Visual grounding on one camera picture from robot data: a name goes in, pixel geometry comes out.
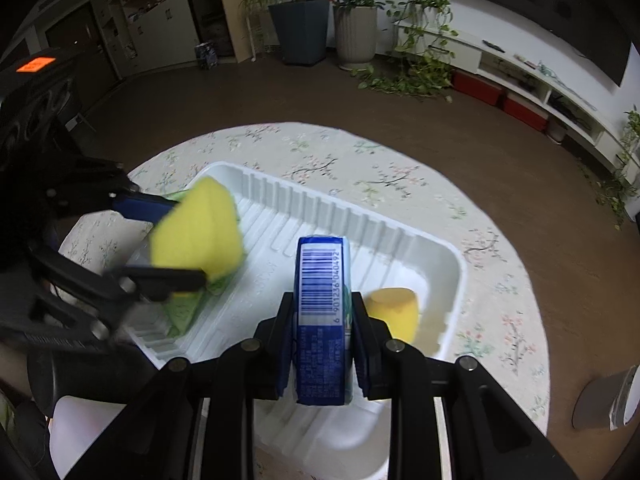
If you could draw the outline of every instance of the red box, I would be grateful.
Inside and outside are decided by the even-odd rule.
[[[456,70],[453,75],[453,88],[491,106],[497,105],[500,96],[504,93],[504,89],[500,85],[459,70]]]
[[[542,132],[549,122],[549,114],[545,110],[515,92],[507,92],[507,97],[502,102],[502,110],[539,132]]]

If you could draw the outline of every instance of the yellow sponge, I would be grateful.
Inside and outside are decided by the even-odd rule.
[[[242,262],[242,235],[234,199],[212,178],[201,178],[150,234],[151,264],[202,269],[208,281]]]
[[[365,299],[369,317],[386,322],[391,337],[405,343],[414,340],[418,329],[418,299],[408,288],[380,288]]]

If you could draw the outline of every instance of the television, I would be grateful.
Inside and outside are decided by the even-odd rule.
[[[620,86],[631,40],[603,0],[489,1],[529,18],[562,38]]]

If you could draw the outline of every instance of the round table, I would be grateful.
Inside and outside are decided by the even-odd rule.
[[[143,191],[182,189],[207,164],[243,164],[289,179],[454,244],[469,269],[456,338],[447,359],[472,354],[546,432],[549,358],[540,311],[516,251],[491,219],[449,180],[389,148],[312,124],[238,126],[187,140],[131,171]],[[123,264],[148,224],[114,212],[85,215],[60,252],[101,272]],[[257,452],[260,478],[310,478]]]

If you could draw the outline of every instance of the white barcode label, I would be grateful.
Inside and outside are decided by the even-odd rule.
[[[298,323],[342,325],[342,245],[303,244],[300,249]]]

